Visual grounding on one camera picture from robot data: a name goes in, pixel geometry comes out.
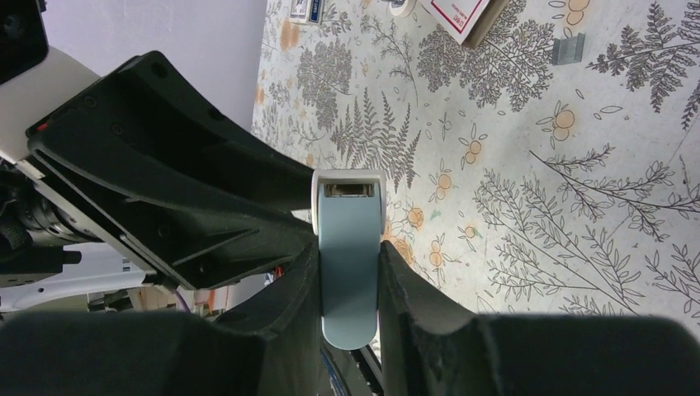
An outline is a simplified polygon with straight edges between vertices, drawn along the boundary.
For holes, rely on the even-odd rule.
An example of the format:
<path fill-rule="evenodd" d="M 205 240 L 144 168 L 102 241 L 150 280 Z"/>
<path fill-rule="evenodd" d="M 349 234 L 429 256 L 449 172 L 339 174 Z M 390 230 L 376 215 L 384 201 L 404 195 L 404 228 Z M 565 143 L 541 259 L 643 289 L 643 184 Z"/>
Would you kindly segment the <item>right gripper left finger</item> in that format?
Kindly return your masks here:
<path fill-rule="evenodd" d="M 192 313 L 29 312 L 1 328 L 4 395 L 313 395 L 319 249 L 210 321 Z"/>

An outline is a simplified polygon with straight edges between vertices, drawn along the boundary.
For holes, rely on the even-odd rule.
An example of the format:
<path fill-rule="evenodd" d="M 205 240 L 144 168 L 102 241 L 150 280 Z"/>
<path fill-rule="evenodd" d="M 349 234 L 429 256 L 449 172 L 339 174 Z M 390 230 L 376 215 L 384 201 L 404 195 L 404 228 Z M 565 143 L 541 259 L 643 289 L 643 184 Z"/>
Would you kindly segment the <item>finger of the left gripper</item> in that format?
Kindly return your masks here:
<path fill-rule="evenodd" d="M 291 263 L 312 170 L 207 101 L 168 61 L 135 56 L 26 132 L 49 187 L 127 257 L 189 289 Z"/>

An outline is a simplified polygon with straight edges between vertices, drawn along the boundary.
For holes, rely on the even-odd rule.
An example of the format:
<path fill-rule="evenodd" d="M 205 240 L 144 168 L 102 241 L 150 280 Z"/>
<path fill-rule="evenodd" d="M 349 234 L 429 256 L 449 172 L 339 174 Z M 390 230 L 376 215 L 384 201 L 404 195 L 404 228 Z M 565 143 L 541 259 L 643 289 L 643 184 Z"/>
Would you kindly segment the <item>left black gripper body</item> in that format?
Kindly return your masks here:
<path fill-rule="evenodd" d="M 1 285 L 24 286 L 79 264 L 77 246 L 100 238 L 76 208 L 43 180 L 33 159 L 32 133 L 45 116 L 100 78 L 50 45 L 44 1 L 1 3 Z"/>

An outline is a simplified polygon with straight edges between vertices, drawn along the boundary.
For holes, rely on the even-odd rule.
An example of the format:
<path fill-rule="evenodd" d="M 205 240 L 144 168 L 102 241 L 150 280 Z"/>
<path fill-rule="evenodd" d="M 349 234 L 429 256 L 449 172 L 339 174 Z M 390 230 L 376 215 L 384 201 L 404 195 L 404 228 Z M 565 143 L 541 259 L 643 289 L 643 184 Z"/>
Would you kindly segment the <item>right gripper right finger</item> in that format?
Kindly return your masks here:
<path fill-rule="evenodd" d="M 666 318 L 477 314 L 382 243 L 387 395 L 696 395 L 699 345 Z"/>

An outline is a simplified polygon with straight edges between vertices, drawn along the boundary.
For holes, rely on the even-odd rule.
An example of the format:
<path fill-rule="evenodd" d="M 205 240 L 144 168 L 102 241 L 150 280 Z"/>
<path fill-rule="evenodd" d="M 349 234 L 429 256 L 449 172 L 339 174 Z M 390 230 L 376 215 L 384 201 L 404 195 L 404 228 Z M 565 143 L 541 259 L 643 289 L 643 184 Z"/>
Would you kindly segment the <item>blue stapler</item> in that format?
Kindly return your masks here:
<path fill-rule="evenodd" d="M 376 335 L 386 196 L 380 170 L 317 169 L 312 176 L 321 327 L 325 340 L 341 350 L 360 349 Z"/>

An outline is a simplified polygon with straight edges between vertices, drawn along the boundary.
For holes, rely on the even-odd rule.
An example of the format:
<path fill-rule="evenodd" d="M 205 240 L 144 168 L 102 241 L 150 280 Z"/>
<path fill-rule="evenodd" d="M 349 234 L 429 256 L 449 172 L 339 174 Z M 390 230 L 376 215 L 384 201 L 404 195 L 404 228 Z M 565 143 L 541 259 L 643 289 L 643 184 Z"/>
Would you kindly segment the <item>pink stapler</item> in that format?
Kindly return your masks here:
<path fill-rule="evenodd" d="M 417 0 L 396 0 L 389 1 L 388 9 L 393 17 L 408 17 L 417 4 Z"/>

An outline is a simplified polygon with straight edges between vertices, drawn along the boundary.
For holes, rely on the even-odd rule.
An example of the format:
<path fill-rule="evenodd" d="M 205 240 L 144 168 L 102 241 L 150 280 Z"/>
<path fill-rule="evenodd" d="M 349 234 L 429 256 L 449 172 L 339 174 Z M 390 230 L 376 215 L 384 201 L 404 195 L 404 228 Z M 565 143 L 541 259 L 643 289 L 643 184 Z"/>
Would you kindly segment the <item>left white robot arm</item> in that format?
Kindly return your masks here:
<path fill-rule="evenodd" d="M 1 4 L 1 309 L 146 285 L 213 290 L 291 264 L 312 171 L 149 51 L 99 76 Z"/>

